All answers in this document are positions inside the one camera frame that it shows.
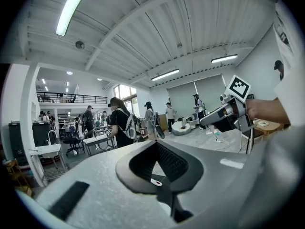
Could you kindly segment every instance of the faucet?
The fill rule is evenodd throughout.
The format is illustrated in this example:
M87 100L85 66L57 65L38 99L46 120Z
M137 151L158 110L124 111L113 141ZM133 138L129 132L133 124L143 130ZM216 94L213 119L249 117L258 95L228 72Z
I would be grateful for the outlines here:
M53 130L50 130L49 133L48 133L49 140L47 140L47 142L49 143L49 146L51 145L51 141L50 141L50 132L54 132L55 135L56 135L56 138L58 138L56 132L53 131Z

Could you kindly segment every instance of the fluorescent light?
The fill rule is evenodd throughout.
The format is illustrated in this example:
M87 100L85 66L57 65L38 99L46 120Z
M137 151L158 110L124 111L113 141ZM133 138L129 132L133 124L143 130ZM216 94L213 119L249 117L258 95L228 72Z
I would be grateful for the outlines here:
M56 34L64 36L67 32L68 25L81 0L67 0L62 9L61 17L59 18Z
M224 61L224 60L235 59L235 58L237 58L237 56L238 56L237 54L234 54L234 55L224 56L224 57L217 58L217 59L212 59L211 63L217 63L217 62Z
M169 76L169 75L171 75L171 74L178 73L178 72L179 72L179 69L173 70L173 71L169 71L168 73L165 73L165 74L162 74L162 75L159 75L159 76L157 76L157 77L152 78L152 81L159 80L159 79L161 79L161 78L163 78L163 77L166 77L166 76Z

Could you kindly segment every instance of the black cap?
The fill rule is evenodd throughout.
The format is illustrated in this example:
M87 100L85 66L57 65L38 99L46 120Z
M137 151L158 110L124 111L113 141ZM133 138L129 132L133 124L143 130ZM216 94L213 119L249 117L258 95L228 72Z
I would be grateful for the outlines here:
M275 61L275 63L274 63L274 70L276 71L281 65L282 65L283 63L282 63L282 61L280 61L280 60L277 60L277 61Z

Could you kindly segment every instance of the railing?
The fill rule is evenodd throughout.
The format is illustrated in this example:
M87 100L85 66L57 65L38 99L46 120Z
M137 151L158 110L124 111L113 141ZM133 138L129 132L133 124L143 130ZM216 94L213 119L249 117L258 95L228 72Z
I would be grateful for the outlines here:
M37 92L37 98L41 103L107 104L107 97L79 94Z

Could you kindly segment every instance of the white curtain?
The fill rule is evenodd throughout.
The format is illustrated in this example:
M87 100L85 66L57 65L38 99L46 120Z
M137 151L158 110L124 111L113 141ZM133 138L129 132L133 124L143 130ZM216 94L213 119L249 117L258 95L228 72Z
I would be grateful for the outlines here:
M199 98L204 102L207 111L213 111L221 105L220 95L225 91L221 75L195 81Z
M196 94L194 82L183 84L177 87L169 88L168 93L170 96L172 107L177 110L175 118L192 116L195 112L193 109L195 100L193 95Z

